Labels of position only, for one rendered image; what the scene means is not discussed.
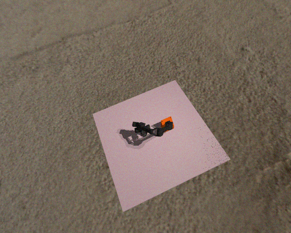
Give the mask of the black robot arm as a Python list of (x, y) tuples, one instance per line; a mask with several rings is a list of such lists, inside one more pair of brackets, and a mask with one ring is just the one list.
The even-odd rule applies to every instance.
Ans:
[[(141, 131), (142, 135), (149, 133), (149, 134), (153, 134), (154, 136), (161, 137), (165, 131), (171, 130), (173, 128), (173, 122), (167, 121), (167, 122), (165, 122), (165, 127), (163, 127), (163, 128), (154, 128), (154, 129), (150, 129), (148, 127), (145, 127), (145, 123), (143, 123), (143, 122), (140, 122), (140, 123), (139, 122), (133, 122), (132, 126), (133, 127), (137, 127), (137, 130)], [(157, 129), (157, 135), (155, 135), (153, 133), (153, 131), (155, 129)]]

